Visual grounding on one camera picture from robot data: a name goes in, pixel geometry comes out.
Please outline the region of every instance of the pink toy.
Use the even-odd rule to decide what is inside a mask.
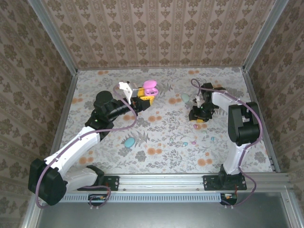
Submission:
[[[145,96],[156,96],[158,94],[158,89],[155,88],[157,82],[155,80],[145,81],[143,84]]]

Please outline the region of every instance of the teal egg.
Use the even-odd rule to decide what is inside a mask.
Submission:
[[[135,143],[135,139],[134,138],[128,138],[126,141],[124,141],[124,146],[126,148],[130,148],[131,146],[133,146]]]
[[[181,94],[180,97],[184,103],[187,103],[190,100],[190,97],[188,96],[188,94],[185,94],[185,93]]]

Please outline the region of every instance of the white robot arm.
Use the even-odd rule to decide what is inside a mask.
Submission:
[[[125,102],[137,114],[151,106],[154,97],[144,96],[144,89],[137,88],[135,83],[119,83],[120,89],[126,94]],[[67,174],[70,167],[91,147],[103,140],[108,131],[95,133],[93,131],[112,129],[113,121],[120,115],[130,111],[129,107],[121,100],[115,100],[108,91],[97,94],[94,110],[85,127],[58,152],[50,155],[43,161],[36,159],[31,163],[29,171],[28,189],[35,193],[38,180],[44,169],[50,165],[39,187],[39,197],[49,205],[58,203],[67,191],[79,189],[84,186],[104,185],[108,177],[104,172],[93,165]]]
[[[202,88],[213,90],[225,90],[224,88],[213,88],[211,83],[203,84]],[[231,141],[228,142],[229,154],[220,168],[219,175],[206,181],[205,190],[239,190],[246,188],[245,178],[239,171],[239,162],[246,146],[255,142],[260,134],[257,119],[243,105],[216,91],[201,91],[204,103],[197,102],[189,113],[190,121],[206,122],[212,119],[214,109],[222,108],[228,113],[228,134]],[[257,114],[258,106],[255,102],[247,105]]]

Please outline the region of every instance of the purple cable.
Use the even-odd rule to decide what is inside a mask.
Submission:
[[[107,198],[105,198],[104,202],[102,204],[100,204],[99,206],[93,206],[92,205],[92,199],[94,199],[96,196],[91,196],[90,198],[90,201],[89,201],[89,204],[91,207],[94,207],[94,208],[101,208],[109,199],[110,199],[110,196],[111,196],[111,188],[109,188],[108,186],[105,186],[105,185],[98,185],[98,186],[85,186],[83,187],[85,189],[98,189],[98,188],[104,188],[104,189],[108,189],[109,190],[109,194],[107,196]]]
[[[191,85],[193,85],[194,87],[196,87],[196,88],[198,88],[198,89],[200,89],[200,90],[206,90],[206,91],[212,91],[212,92],[222,93],[222,94],[225,94],[226,96],[230,97],[231,99],[235,100],[236,102],[242,104],[242,105],[245,106],[249,111],[251,111],[251,113],[255,116],[255,118],[256,118],[257,121],[258,121],[258,125],[259,125],[259,128],[260,128],[260,135],[259,135],[258,139],[257,139],[255,142],[253,142],[253,143],[247,145],[247,146],[243,149],[243,153],[242,153],[241,158],[240,158],[240,160],[239,160],[239,162],[238,162],[238,170],[239,170],[245,177],[247,177],[248,179],[250,179],[250,180],[253,182],[253,184],[254,184],[254,187],[253,187],[251,193],[250,193],[242,202],[237,203],[237,204],[235,204],[235,205],[233,205],[233,206],[235,207],[235,206],[242,205],[246,200],[248,200],[248,199],[252,196],[252,194],[253,194],[253,193],[255,192],[255,190],[257,189],[257,183],[255,182],[255,180],[254,180],[253,178],[251,178],[250,176],[248,176],[247,174],[245,174],[245,173],[242,171],[242,169],[241,169],[241,164],[242,164],[243,158],[244,158],[244,156],[245,156],[246,150],[247,150],[248,148],[250,148],[251,146],[253,146],[253,145],[255,145],[255,144],[257,144],[258,142],[261,141],[262,135],[263,135],[263,126],[262,126],[262,122],[261,122],[259,116],[256,114],[256,112],[255,112],[251,107],[249,107],[245,102],[241,101],[240,99],[238,99],[238,98],[234,97],[233,95],[229,94],[227,91],[201,88],[201,87],[198,87],[197,85],[195,85],[195,84],[193,83],[193,81],[198,82],[197,79],[195,79],[195,78],[191,79]]]
[[[35,191],[35,201],[36,201],[36,205],[40,208],[40,209],[44,209],[46,207],[48,207],[48,205],[46,206],[42,206],[39,203],[39,188],[42,182],[42,179],[44,177],[44,175],[46,174],[47,170],[52,166],[52,164],[54,164],[71,146],[73,146],[76,142],[78,142],[79,140],[81,140],[82,138],[86,137],[89,134],[93,134],[93,133],[100,133],[100,132],[114,132],[114,131],[123,131],[123,130],[127,130],[131,127],[133,127],[136,122],[137,122],[137,115],[135,113],[135,111],[132,109],[132,107],[116,92],[116,88],[119,88],[119,85],[114,86],[113,88],[113,92],[118,96],[118,98],[130,109],[130,111],[133,113],[135,119],[134,122],[127,127],[122,127],[122,128],[115,128],[115,129],[102,129],[102,130],[96,130],[96,131],[91,131],[91,132],[87,132],[83,135],[81,135],[79,138],[75,139],[74,141],[72,141],[65,149],[62,150],[62,152],[60,152],[54,159],[53,161],[50,162],[50,164],[48,164],[46,166],[46,168],[42,171],[38,182],[37,182],[37,186],[36,186],[36,191]]]
[[[191,79],[191,85],[193,85],[192,81],[195,81],[198,84],[197,87],[199,88],[199,91],[198,91],[197,96],[199,96],[200,95],[200,82],[196,78],[193,78],[193,79]]]

